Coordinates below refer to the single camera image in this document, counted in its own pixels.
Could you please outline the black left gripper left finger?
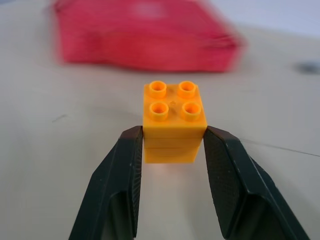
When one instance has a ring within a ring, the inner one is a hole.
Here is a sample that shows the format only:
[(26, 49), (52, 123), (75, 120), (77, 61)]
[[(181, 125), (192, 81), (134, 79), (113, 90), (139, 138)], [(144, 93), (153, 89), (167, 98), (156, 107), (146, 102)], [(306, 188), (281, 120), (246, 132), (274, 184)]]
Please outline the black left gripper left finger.
[(93, 172), (68, 240), (135, 240), (142, 151), (142, 126), (122, 132)]

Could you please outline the red cloth bag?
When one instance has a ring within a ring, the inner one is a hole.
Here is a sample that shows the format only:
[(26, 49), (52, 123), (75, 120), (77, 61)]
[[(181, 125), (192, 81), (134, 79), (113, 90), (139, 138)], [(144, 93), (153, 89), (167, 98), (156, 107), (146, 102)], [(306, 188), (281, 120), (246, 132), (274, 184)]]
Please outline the red cloth bag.
[(53, 0), (66, 63), (226, 72), (245, 41), (206, 0)]

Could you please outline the orange studded building block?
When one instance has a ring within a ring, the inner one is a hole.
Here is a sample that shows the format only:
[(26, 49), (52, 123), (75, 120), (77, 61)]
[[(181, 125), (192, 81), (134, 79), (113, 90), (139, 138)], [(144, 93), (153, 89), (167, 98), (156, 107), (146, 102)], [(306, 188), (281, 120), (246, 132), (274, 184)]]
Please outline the orange studded building block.
[(157, 80), (144, 86), (142, 130), (146, 163), (193, 163), (207, 126), (197, 84)]

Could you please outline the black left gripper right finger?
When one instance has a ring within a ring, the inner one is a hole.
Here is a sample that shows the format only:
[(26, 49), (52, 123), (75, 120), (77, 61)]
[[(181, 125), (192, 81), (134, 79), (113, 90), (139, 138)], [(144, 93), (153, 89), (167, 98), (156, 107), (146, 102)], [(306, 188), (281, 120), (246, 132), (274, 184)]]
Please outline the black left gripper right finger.
[(310, 240), (270, 175), (231, 133), (203, 136), (208, 180), (225, 240)]

